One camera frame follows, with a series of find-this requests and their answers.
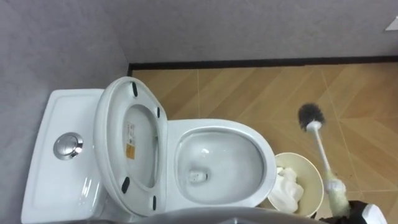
flush button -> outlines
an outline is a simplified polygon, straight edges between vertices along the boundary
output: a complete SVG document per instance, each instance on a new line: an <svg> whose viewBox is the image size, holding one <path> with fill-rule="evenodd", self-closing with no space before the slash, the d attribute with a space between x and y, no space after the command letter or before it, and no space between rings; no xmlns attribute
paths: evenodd
<svg viewBox="0 0 398 224"><path fill-rule="evenodd" d="M73 159L83 149L83 138L78 133L65 133L54 143L54 154L58 159Z"/></svg>

toilet paper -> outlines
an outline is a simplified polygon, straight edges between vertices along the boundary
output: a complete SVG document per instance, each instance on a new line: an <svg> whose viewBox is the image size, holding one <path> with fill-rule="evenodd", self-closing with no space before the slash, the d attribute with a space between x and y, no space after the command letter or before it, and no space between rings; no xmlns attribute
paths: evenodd
<svg viewBox="0 0 398 224"><path fill-rule="evenodd" d="M297 174L291 168L278 167L277 173L269 200L281 212L294 213L299 209L299 201L304 194L304 189L297 184Z"/></svg>

label sticker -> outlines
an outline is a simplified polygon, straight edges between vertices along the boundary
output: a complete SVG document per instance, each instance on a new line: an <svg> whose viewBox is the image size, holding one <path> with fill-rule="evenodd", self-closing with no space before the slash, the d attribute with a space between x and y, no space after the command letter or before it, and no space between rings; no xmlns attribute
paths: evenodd
<svg viewBox="0 0 398 224"><path fill-rule="evenodd" d="M136 158L136 126L130 122L127 122L126 157Z"/></svg>
<svg viewBox="0 0 398 224"><path fill-rule="evenodd" d="M126 144L126 156L129 159L136 158L136 148L133 145L130 145L129 143Z"/></svg>

toilet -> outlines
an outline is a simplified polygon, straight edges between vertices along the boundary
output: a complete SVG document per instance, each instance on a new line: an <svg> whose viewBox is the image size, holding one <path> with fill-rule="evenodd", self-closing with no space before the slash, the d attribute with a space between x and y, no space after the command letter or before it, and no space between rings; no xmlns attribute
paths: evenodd
<svg viewBox="0 0 398 224"><path fill-rule="evenodd" d="M140 80L55 90L34 147L22 223L136 222L194 207L255 207L276 164L252 128L223 119L168 120Z"/></svg>

wooden floor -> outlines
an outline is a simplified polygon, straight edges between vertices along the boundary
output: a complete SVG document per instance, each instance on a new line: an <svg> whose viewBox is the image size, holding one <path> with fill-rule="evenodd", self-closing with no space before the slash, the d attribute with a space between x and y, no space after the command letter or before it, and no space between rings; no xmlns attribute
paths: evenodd
<svg viewBox="0 0 398 224"><path fill-rule="evenodd" d="M398 223L398 63L304 67L134 71L169 119L222 118L244 123L275 154L296 152L322 164L297 111L319 104L325 150L348 197L381 207ZM327 204L320 216L327 215Z"/></svg>

